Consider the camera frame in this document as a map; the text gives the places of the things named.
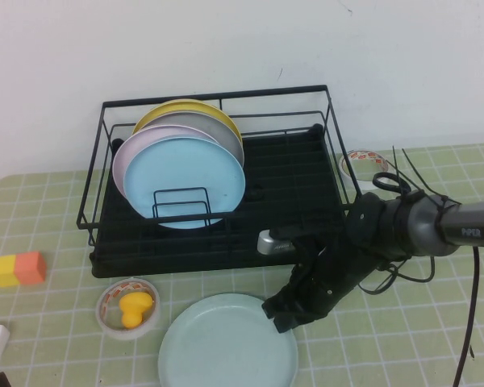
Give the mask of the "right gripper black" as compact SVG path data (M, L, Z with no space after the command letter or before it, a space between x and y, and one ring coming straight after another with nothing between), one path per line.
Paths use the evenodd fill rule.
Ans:
M301 261L289 283L262 304L279 333L325 318L381 264L371 244L383 210L384 201L366 193L353 203L344 229L325 247L315 236L293 239Z

